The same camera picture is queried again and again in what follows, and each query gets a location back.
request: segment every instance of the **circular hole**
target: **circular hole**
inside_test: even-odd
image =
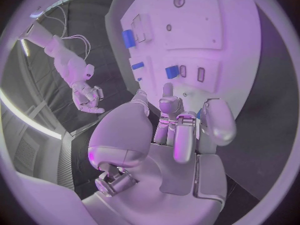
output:
[[[174,6],[176,8],[181,8],[185,4],[186,0],[174,0]]]
[[[166,26],[166,29],[167,29],[168,31],[171,31],[171,30],[172,30],[171,24],[168,24],[168,25]]]

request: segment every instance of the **blue button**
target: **blue button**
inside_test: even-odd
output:
[[[136,70],[136,69],[144,67],[144,63],[139,62],[139,63],[133,64],[131,67],[132,67],[133,70]]]
[[[124,44],[127,49],[135,47],[136,46],[136,41],[135,41],[135,36],[132,30],[125,30],[122,32]]]
[[[176,78],[179,75],[179,67],[176,66],[169,66],[165,69],[167,79]]]
[[[201,109],[199,110],[199,112],[197,113],[197,119],[200,119],[201,111],[202,111],[202,108],[201,108]]]

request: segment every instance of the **vent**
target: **vent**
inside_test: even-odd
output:
[[[38,151],[22,138],[15,152],[15,158],[26,168],[33,171],[37,153]]]

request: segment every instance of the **robotic arm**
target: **robotic arm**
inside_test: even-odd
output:
[[[104,98],[100,87],[91,88],[86,81],[94,74],[94,66],[87,64],[84,59],[67,49],[63,40],[52,35],[38,22],[34,22],[19,39],[27,39],[44,48],[44,52],[54,58],[54,66],[60,76],[72,89],[72,98],[78,110],[93,113],[104,113],[98,108],[98,102]]]

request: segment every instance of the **light strip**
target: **light strip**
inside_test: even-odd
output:
[[[21,41],[24,53],[26,54],[27,57],[29,57],[29,49],[27,47],[27,44],[26,44],[25,40],[21,39],[20,41]]]
[[[37,122],[33,121],[29,117],[27,117],[25,114],[23,114],[19,109],[17,109],[14,104],[6,97],[6,95],[3,93],[3,91],[0,89],[0,99],[2,102],[7,106],[7,108],[16,115],[19,119],[21,119],[24,123],[28,124],[30,127],[47,134],[53,138],[56,139],[62,139],[62,135],[59,133],[56,133],[54,131],[49,130],[48,128],[38,124]]]

